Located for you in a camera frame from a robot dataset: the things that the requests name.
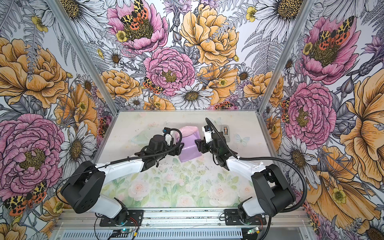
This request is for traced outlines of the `pink wrapping paper sheet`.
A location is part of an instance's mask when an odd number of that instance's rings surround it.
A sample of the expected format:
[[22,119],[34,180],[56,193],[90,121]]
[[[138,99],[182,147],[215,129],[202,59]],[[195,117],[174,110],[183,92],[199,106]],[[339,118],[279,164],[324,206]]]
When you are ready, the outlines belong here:
[[200,132],[196,126],[185,126],[180,129],[182,133],[182,143],[184,146],[179,154],[179,160],[182,163],[199,158],[202,153],[198,150],[195,140],[201,140]]

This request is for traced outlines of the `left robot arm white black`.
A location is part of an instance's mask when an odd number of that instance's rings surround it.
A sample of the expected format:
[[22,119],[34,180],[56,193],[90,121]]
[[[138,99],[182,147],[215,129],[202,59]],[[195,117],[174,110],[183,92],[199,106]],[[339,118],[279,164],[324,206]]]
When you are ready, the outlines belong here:
[[86,161],[75,172],[63,181],[61,195],[77,214],[92,212],[112,220],[117,226],[122,226],[129,219],[129,213],[124,203],[117,198],[102,195],[102,188],[121,177],[137,174],[158,166],[166,156],[178,156],[183,147],[182,133],[177,130],[176,139],[167,135],[174,129],[165,128],[163,135],[155,135],[149,144],[133,157],[112,161],[104,164],[93,164]]

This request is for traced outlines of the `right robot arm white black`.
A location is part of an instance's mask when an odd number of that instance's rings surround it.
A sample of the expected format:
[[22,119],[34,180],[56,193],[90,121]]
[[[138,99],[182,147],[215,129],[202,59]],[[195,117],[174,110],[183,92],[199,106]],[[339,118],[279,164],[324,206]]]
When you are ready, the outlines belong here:
[[256,196],[238,205],[238,215],[242,222],[257,215],[274,217],[299,207],[295,205],[296,194],[277,165],[266,166],[261,157],[239,157],[237,152],[229,148],[222,132],[205,132],[205,137],[195,140],[195,144],[202,154],[211,153],[220,167],[252,182]]

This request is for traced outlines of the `white tape dispenser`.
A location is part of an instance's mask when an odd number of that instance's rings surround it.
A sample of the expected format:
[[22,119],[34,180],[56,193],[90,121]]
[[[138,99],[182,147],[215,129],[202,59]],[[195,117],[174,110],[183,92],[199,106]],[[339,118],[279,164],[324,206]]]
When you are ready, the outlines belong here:
[[222,129],[222,132],[223,132],[224,137],[226,139],[226,142],[229,143],[231,141],[229,126],[228,125],[222,125],[221,129]]

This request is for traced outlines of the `aluminium front rail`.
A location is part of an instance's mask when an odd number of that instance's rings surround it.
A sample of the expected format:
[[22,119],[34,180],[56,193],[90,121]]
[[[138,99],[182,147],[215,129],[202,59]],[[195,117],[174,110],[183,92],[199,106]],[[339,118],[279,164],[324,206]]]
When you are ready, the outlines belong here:
[[[140,225],[141,229],[172,228],[215,228],[250,226],[266,227],[269,216],[261,215],[241,221],[236,208],[148,208],[143,211],[129,209],[130,218],[126,225]],[[56,229],[97,229],[117,228],[107,217],[97,219],[94,213],[76,214],[65,210],[59,217]]]

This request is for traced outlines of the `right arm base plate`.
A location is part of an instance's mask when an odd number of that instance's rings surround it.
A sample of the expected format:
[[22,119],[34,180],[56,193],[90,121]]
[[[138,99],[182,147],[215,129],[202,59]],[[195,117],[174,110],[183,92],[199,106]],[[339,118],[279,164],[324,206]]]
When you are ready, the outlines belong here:
[[264,226],[267,220],[263,215],[247,216],[240,213],[237,209],[224,209],[224,214],[220,216],[220,220],[224,221],[226,226]]

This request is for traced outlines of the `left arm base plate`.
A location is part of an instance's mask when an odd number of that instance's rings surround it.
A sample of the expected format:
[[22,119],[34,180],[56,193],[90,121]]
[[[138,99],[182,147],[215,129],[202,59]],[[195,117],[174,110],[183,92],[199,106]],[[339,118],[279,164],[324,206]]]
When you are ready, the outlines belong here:
[[102,216],[100,227],[140,227],[144,218],[144,210],[122,210],[113,219]]

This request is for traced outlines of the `left aluminium corner post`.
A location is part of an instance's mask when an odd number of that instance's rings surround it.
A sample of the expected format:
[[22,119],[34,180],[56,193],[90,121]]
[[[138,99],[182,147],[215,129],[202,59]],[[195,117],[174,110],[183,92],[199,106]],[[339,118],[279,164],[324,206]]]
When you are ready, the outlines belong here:
[[57,18],[58,23],[63,28],[64,33],[68,37],[69,42],[72,44],[77,54],[79,55],[82,63],[84,64],[88,74],[93,78],[98,90],[101,95],[104,97],[106,104],[110,108],[112,115],[115,117],[119,114],[119,109],[115,104],[113,98],[108,92],[99,72],[97,71],[90,55],[88,54],[85,46],[82,43],[81,38],[78,36],[75,27],[70,22],[68,15],[66,14],[63,6],[60,1],[48,1],[49,8],[53,12],[54,16]]

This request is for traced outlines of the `aluminium corner post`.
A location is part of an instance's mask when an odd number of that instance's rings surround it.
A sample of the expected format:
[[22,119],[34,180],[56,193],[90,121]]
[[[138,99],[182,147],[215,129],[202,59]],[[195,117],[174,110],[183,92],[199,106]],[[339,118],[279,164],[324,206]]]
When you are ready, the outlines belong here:
[[306,21],[311,13],[311,10],[314,4],[315,4],[315,1],[313,0],[304,1],[302,4],[302,8],[299,11],[296,22],[293,25],[292,31],[287,38],[286,44],[283,48],[282,53],[280,54],[277,65],[273,71],[273,74],[271,76],[271,81],[268,87],[266,88],[266,92],[263,95],[261,104],[258,109],[259,115],[261,115],[266,109],[267,103],[269,102],[272,96],[272,93],[279,82],[279,78],[281,76],[283,68],[290,57],[291,50],[294,48],[295,44],[297,43],[299,35],[302,29],[305,27]]
[[69,42],[72,44],[77,54],[79,55],[82,63],[84,64],[88,74],[93,78],[98,90],[101,95],[104,97],[106,104],[110,108],[112,115],[115,117],[119,114],[119,109],[115,104],[113,98],[108,92],[99,72],[97,71],[90,55],[88,54],[85,46],[82,43],[81,38],[78,36],[75,27],[70,22],[68,15],[66,14],[63,6],[60,1],[48,1],[49,8],[53,12],[54,16],[57,18],[58,23],[63,28],[64,33],[68,37]]

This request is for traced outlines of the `right aluminium corner post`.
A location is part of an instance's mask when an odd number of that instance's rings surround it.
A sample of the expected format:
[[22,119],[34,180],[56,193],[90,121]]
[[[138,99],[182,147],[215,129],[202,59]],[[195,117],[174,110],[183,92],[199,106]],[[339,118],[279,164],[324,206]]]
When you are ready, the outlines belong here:
[[263,95],[261,104],[258,109],[259,115],[261,115],[266,109],[267,103],[269,102],[272,96],[272,93],[279,82],[279,78],[281,76],[283,68],[290,57],[291,50],[294,48],[295,44],[297,43],[299,35],[302,29],[305,27],[306,21],[311,13],[311,10],[314,4],[315,4],[315,1],[313,0],[304,1],[302,4],[302,8],[299,11],[296,22],[293,25],[292,31],[287,38],[286,44],[283,48],[282,53],[280,54],[277,65],[273,71],[273,74],[271,76],[271,81],[268,87],[266,88],[266,92]]

